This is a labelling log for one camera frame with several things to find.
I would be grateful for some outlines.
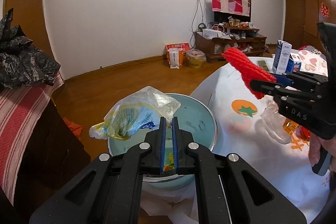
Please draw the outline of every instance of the red and white striped cloth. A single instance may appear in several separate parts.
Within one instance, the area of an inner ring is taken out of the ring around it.
[[[40,84],[0,93],[0,186],[12,204],[26,145],[51,94],[61,85],[58,73],[53,86]]]

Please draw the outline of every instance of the white box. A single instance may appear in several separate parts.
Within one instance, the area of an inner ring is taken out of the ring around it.
[[[218,30],[203,29],[203,35],[206,35],[208,37],[221,37],[222,32]]]
[[[281,75],[286,71],[289,55],[291,53],[292,44],[286,41],[278,40],[277,50],[273,61],[272,71]]]

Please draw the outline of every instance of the wooden door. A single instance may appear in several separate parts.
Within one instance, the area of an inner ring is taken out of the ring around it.
[[[305,0],[286,0],[286,19],[283,40],[292,44],[293,49],[298,49],[303,46],[305,10]]]
[[[53,58],[45,26],[42,0],[4,0],[4,12],[14,8],[12,26],[20,25],[33,45]]]

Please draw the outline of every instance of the red paper decoration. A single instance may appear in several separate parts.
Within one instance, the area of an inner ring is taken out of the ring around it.
[[[323,2],[321,3],[320,11],[324,17],[329,18],[329,8]]]

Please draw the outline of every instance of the human hand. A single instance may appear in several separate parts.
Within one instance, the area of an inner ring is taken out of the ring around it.
[[[309,144],[309,161],[310,165],[314,166],[320,160],[320,148],[324,147],[331,155],[331,163],[329,166],[330,171],[336,172],[336,137],[331,140],[324,140],[310,132],[310,144]]]

